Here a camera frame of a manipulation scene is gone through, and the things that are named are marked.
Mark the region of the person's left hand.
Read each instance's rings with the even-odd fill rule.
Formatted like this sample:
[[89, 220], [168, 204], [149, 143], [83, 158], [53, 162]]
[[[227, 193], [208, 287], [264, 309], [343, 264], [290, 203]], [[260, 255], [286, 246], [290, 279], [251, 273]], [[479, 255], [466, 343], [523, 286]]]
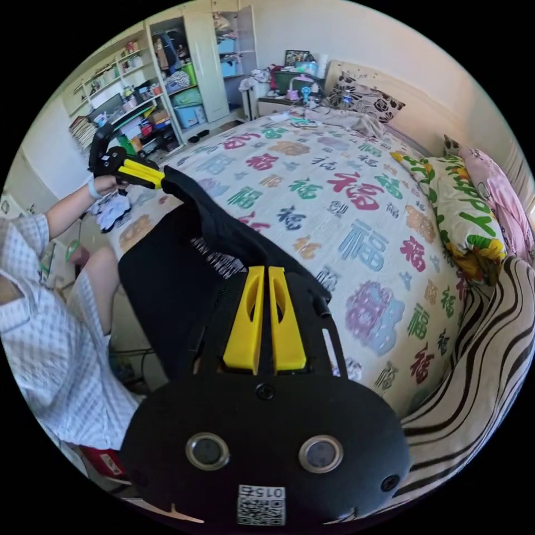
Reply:
[[94, 197], [101, 198], [118, 189], [126, 189], [126, 183], [119, 183], [118, 179], [113, 175], [105, 175], [93, 178]]

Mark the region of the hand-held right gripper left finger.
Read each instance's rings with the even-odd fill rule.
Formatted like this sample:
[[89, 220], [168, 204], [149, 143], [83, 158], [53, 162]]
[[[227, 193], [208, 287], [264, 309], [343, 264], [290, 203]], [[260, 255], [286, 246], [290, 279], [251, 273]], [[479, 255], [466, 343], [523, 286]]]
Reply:
[[264, 267], [249, 268], [236, 309], [223, 362], [229, 369], [257, 375], [264, 311]]

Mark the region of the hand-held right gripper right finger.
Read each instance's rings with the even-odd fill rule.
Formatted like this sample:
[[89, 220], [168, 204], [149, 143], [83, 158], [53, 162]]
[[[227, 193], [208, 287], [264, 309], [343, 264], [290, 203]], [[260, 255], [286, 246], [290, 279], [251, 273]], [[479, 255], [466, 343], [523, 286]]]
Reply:
[[285, 271], [269, 267], [271, 347], [276, 373], [301, 371], [307, 358]]

